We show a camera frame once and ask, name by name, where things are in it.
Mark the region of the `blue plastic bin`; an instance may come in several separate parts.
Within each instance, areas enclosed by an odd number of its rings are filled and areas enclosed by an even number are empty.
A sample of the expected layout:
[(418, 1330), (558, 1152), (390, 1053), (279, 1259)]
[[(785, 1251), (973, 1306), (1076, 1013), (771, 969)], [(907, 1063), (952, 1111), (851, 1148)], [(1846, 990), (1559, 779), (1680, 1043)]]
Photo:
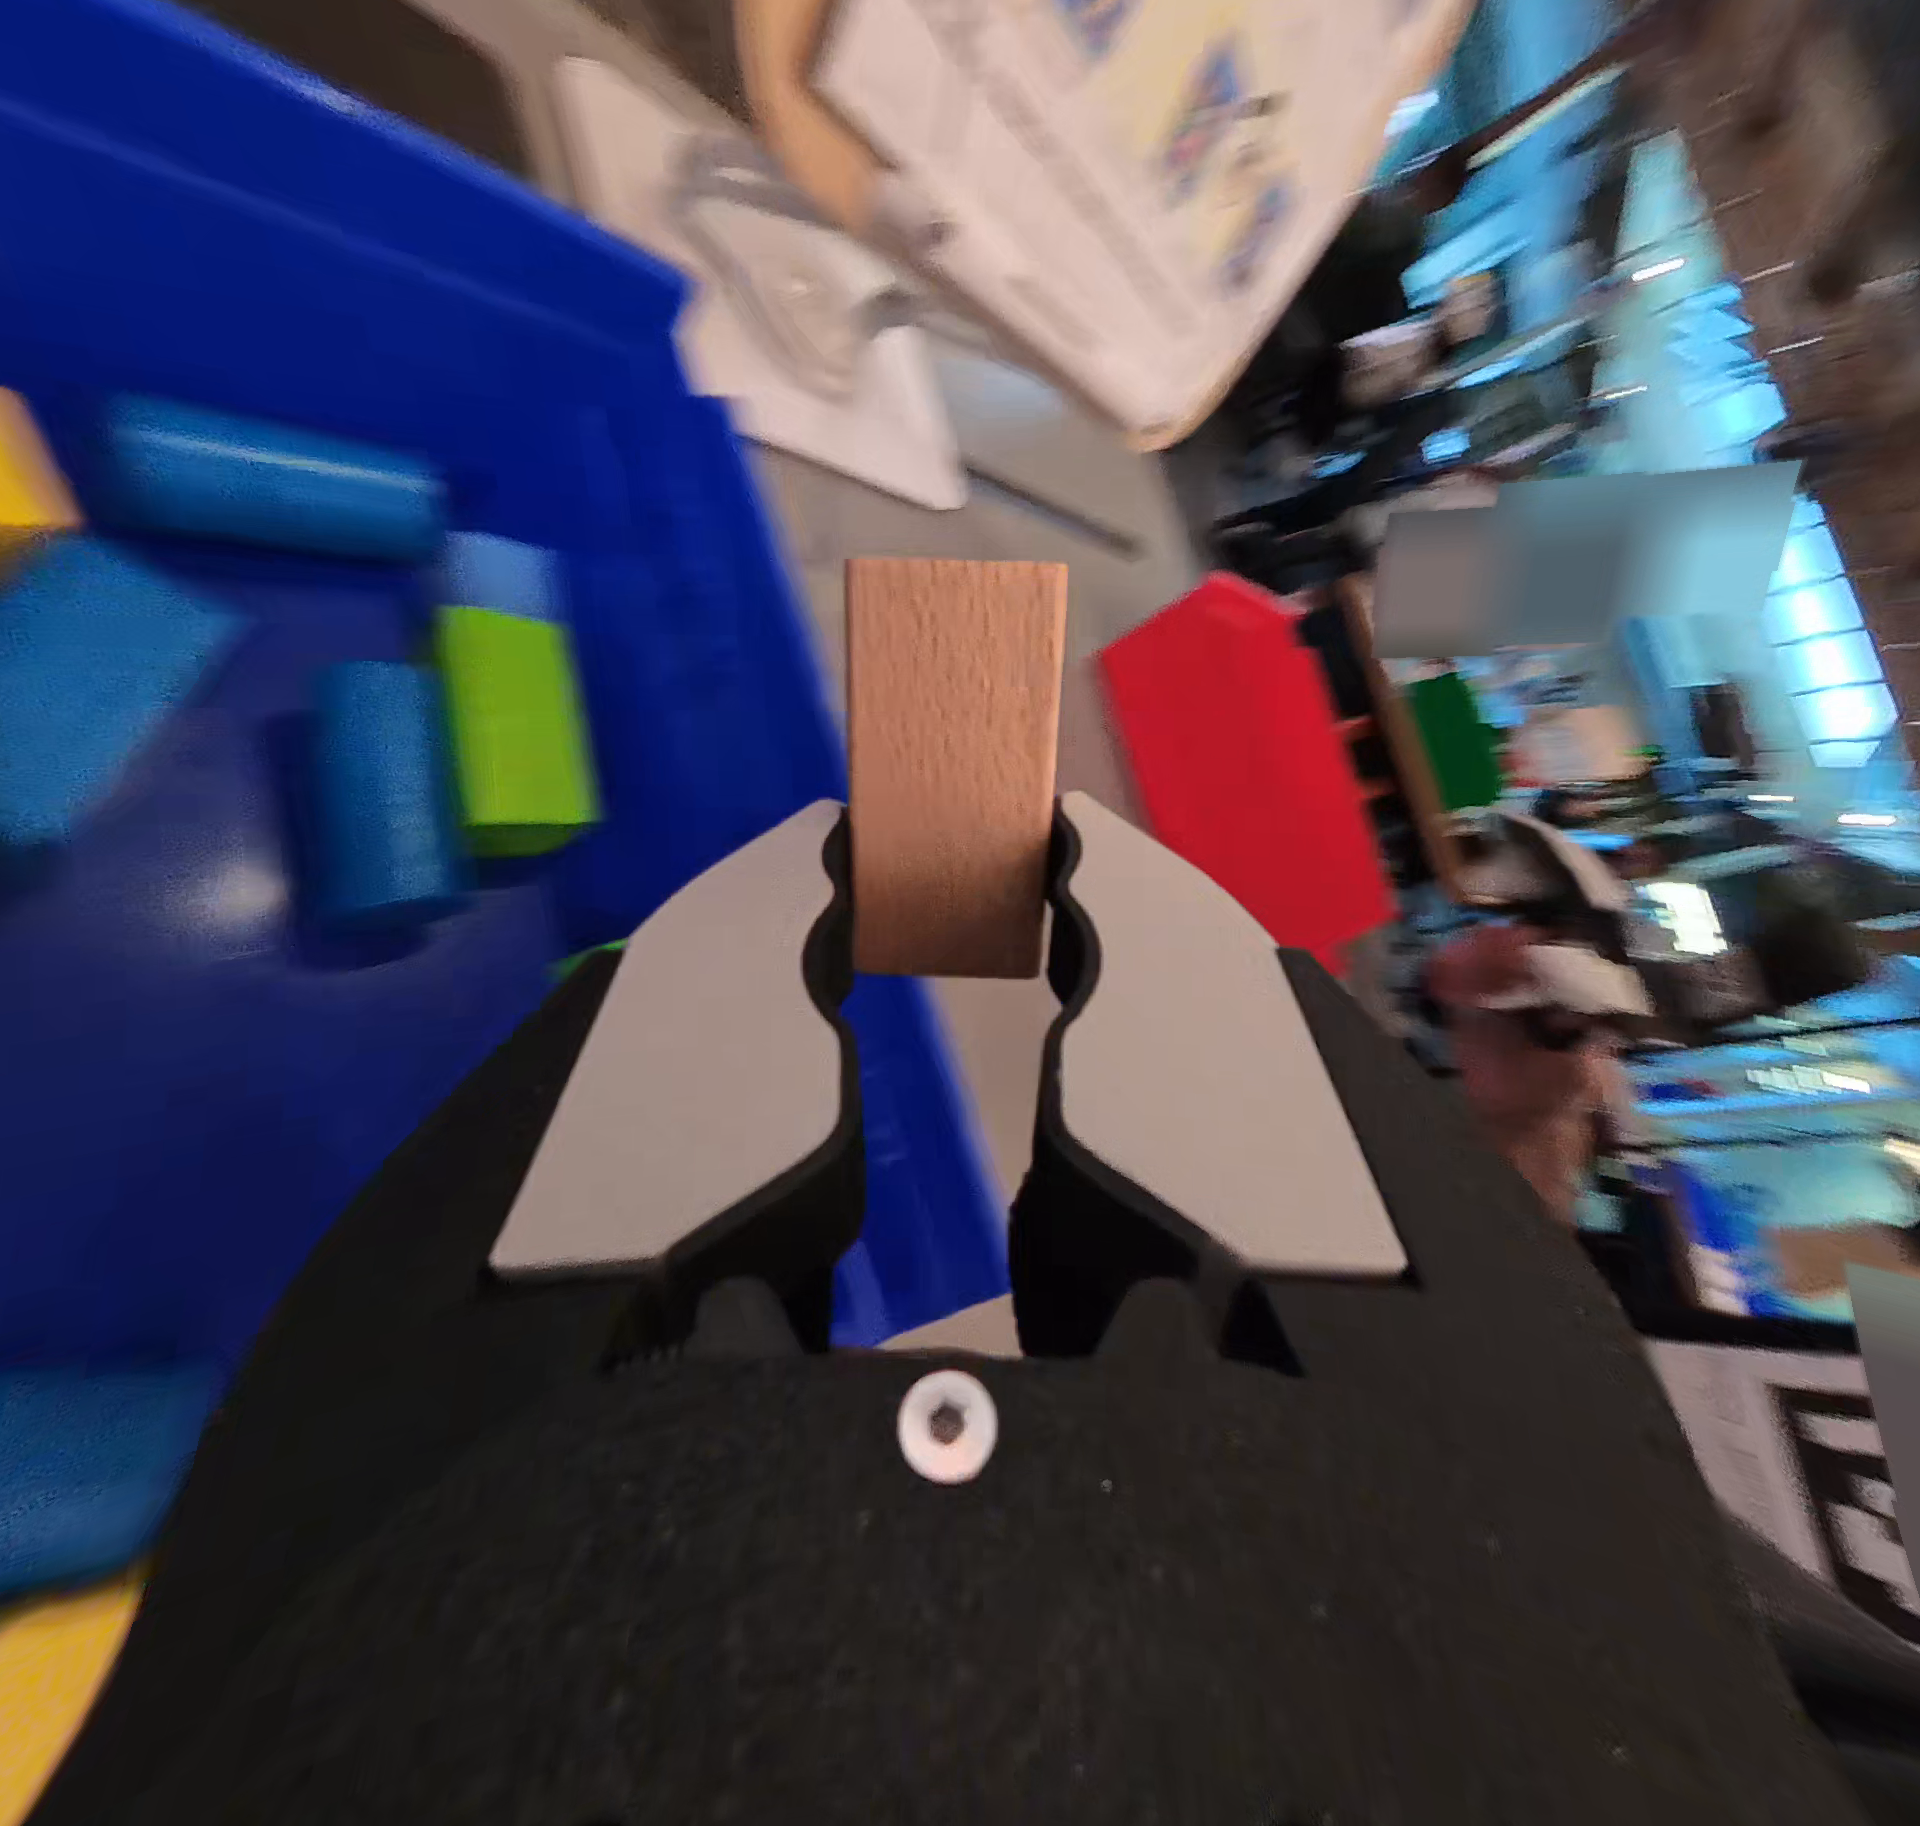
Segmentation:
[[(5, 850), (5, 1369), (233, 1373), (374, 1167), (699, 871), (845, 788), (800, 598), (686, 286), (493, 165), (172, 0), (5, 0), (5, 389), (87, 536), (249, 632), (63, 845)], [(155, 538), (94, 488), (110, 398), (405, 451), (449, 532), (564, 563), (601, 819), (468, 850), (401, 933), (312, 904), (309, 726), (434, 662), (434, 561)]]

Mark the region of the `person's right hand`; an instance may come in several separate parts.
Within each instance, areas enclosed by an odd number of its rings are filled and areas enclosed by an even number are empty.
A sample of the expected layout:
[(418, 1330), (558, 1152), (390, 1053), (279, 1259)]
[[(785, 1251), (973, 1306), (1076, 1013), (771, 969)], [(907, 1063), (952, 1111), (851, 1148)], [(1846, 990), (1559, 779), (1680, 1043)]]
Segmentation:
[(1629, 969), (1524, 923), (1466, 928), (1428, 954), (1462, 1092), (1486, 1140), (1561, 1228), (1602, 1153), (1623, 1148), (1623, 1032), (1645, 1010)]

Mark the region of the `red plastic bin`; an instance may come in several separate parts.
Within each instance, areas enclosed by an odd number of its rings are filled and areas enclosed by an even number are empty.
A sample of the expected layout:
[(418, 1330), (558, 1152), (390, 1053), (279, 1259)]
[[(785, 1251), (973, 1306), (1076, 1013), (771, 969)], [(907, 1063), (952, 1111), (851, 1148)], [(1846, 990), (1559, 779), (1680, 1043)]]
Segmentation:
[(1344, 977), (1394, 890), (1301, 621), (1216, 573), (1103, 648), (1098, 675), (1146, 830)]

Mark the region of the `light blue wooden cube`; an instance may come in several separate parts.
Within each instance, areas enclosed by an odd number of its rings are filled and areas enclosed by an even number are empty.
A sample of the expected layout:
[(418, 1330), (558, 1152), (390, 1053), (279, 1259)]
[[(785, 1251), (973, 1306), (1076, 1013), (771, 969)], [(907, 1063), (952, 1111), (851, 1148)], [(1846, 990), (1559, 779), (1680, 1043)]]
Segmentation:
[(449, 532), (434, 561), (434, 602), (565, 624), (564, 563), (533, 543), (491, 532)]

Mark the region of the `printed marker board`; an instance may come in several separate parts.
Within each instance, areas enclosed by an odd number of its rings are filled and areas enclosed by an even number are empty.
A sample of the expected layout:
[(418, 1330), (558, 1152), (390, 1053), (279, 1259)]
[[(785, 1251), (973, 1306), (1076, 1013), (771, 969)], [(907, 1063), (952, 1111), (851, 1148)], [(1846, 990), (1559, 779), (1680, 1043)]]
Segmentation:
[(1648, 1359), (1723, 1512), (1915, 1653), (1915, 1582), (1865, 1362), (1675, 1340), (1654, 1340)]

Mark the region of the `green box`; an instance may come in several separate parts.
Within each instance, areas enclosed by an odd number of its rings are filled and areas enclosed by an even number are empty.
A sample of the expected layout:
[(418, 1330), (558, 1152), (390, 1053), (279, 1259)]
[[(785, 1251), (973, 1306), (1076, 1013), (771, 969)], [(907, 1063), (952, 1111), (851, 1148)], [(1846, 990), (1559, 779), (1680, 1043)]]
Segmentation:
[(1449, 668), (1402, 688), (1444, 813), (1496, 805), (1505, 790), (1501, 740), (1484, 720), (1477, 688)]

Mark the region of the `long green wooden block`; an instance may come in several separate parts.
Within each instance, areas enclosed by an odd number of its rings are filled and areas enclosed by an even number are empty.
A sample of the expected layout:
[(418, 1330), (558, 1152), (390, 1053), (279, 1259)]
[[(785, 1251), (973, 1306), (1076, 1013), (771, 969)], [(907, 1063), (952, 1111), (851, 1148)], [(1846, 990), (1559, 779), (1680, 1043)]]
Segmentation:
[(535, 857), (597, 828), (599, 775), (567, 629), (440, 607), (434, 662), (468, 850)]

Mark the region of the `natural wooden block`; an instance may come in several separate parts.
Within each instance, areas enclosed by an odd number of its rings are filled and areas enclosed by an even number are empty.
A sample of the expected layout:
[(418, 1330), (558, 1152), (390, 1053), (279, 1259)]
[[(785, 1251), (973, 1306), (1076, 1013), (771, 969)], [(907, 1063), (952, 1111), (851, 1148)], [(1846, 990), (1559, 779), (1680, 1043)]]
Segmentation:
[(1066, 586), (1060, 563), (845, 566), (858, 973), (1041, 969)]

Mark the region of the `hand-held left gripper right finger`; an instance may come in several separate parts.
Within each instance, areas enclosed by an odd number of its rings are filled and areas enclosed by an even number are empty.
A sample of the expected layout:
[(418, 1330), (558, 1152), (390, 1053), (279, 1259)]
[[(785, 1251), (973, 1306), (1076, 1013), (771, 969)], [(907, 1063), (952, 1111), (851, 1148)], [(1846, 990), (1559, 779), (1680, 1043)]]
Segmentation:
[(1410, 1257), (1283, 952), (1088, 795), (1047, 855), (1044, 1037), (1016, 1285), (1393, 1283)]

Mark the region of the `clipboard with instruction sheet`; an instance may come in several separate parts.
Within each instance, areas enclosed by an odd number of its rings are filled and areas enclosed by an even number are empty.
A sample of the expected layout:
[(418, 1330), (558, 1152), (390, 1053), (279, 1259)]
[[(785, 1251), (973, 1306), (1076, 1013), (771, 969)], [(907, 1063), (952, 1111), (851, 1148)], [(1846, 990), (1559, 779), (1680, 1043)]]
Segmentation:
[(1477, 0), (733, 0), (753, 120), (1137, 451), (1208, 416)]

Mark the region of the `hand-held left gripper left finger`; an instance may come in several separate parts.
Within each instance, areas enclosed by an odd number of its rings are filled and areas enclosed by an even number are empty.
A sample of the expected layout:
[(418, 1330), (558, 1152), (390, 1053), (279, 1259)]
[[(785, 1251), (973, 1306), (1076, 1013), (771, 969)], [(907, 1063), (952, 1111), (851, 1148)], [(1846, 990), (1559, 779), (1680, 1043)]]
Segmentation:
[(804, 805), (630, 934), (496, 1278), (834, 1270), (865, 1212), (846, 839), (843, 803)]

